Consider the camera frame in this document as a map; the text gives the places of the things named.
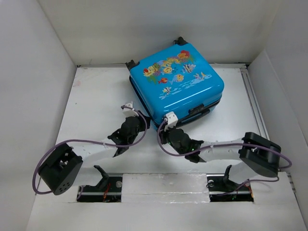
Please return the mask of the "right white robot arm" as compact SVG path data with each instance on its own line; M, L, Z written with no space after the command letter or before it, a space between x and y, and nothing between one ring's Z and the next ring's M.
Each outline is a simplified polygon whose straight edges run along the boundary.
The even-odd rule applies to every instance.
M173 153L167 151L168 155L183 156L192 163L236 160L237 164L228 165L224 175L211 183L222 192L235 191L252 181L279 180L280 147L252 132L233 141L207 142L190 138L180 128L160 128L157 141L160 146L168 144L174 149Z

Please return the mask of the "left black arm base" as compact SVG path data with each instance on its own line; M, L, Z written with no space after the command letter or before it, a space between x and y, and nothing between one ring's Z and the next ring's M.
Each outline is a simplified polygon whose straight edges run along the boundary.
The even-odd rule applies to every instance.
M100 172L100 181L96 185L79 186L77 202L120 203L123 174L108 174L99 165L93 167Z

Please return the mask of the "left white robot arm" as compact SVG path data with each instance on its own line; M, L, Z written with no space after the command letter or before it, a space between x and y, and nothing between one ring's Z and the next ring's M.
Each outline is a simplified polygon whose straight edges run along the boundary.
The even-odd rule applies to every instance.
M61 195L74 185L83 165L114 158L141 142L151 119L140 114L126 117L121 127L103 141L66 140L50 148L39 160L32 179L37 194Z

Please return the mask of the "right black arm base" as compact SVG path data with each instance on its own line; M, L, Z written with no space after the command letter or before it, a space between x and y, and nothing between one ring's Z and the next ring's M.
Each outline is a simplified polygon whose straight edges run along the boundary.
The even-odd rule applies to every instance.
M207 185L210 202L253 202L253 194L250 186L240 186L229 180L231 165L227 166L224 175L207 175Z

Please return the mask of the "blue kids suitcase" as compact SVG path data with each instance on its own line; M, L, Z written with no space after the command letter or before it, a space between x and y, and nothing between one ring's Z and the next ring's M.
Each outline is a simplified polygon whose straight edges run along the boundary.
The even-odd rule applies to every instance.
M207 115L220 102L224 82L200 52L179 37L151 56L126 63L129 80L153 124L173 112L177 126Z

